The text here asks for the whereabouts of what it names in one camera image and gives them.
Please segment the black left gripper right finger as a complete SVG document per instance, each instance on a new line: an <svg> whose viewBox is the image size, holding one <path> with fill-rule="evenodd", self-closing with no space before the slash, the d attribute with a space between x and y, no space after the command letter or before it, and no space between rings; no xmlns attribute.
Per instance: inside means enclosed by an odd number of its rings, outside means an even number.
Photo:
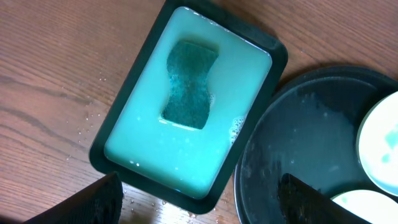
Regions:
<svg viewBox="0 0 398 224"><path fill-rule="evenodd" d="M279 180L277 196L286 223L367 224L289 173Z"/></svg>

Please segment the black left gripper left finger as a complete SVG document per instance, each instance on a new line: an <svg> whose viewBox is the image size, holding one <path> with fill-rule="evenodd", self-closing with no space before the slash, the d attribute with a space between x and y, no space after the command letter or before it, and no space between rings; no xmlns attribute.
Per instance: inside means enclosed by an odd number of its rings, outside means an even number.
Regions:
<svg viewBox="0 0 398 224"><path fill-rule="evenodd" d="M112 172L25 224L118 224L123 187Z"/></svg>

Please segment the green scouring sponge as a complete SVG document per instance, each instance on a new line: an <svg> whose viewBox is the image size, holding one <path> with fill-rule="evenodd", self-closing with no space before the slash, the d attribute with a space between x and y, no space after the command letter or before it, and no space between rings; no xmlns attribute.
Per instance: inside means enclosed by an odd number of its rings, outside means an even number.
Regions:
<svg viewBox="0 0 398 224"><path fill-rule="evenodd" d="M163 119L194 129L203 129L210 113L208 74L217 51L181 40L167 57L170 94Z"/></svg>

